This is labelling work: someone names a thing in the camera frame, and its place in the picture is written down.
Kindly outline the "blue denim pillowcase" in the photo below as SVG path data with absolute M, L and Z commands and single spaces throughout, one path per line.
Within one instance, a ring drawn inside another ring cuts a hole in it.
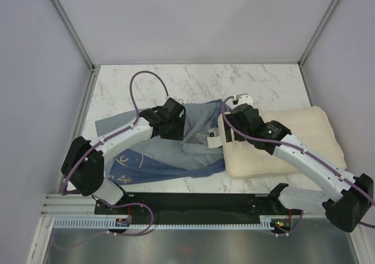
M 105 177 L 118 185 L 182 177 L 208 177 L 225 170 L 222 148 L 209 148 L 209 130 L 217 127 L 221 100 L 185 104 L 183 140 L 155 137 L 123 150 L 104 166 Z

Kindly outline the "cream white pillow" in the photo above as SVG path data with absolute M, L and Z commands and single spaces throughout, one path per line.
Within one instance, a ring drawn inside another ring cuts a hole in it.
M 263 121 L 278 121 L 298 137 L 302 143 L 328 162 L 345 169 L 346 162 L 326 113 L 320 107 L 309 107 L 289 111 L 259 112 Z M 232 178 L 281 176 L 298 174 L 299 171 L 287 162 L 258 150 L 246 141 L 234 140 L 234 132 L 225 136 L 226 127 L 222 117 L 218 118 L 226 172 Z

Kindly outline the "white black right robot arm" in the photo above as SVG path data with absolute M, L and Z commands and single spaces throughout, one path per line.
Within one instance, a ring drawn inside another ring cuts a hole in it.
M 241 104 L 231 112 L 221 113 L 224 124 L 240 139 L 258 150 L 275 156 L 312 180 L 318 191 L 279 184 L 275 195 L 268 199 L 271 212 L 281 214 L 286 209 L 323 214 L 332 225 L 344 232 L 353 232 L 369 209 L 374 206 L 374 181 L 367 174 L 355 176 L 302 143 L 290 129 L 278 121 L 265 122 L 258 109 Z

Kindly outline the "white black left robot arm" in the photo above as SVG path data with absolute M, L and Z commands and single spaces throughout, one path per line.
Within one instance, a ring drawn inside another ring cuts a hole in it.
M 61 195 L 78 192 L 84 197 L 93 196 L 114 213 L 122 214 L 128 199 L 119 185 L 105 178 L 104 166 L 124 150 L 153 137 L 182 140 L 185 119 L 183 104 L 168 98 L 162 106 L 137 111 L 135 119 L 112 132 L 90 140 L 75 138 L 61 167 Z

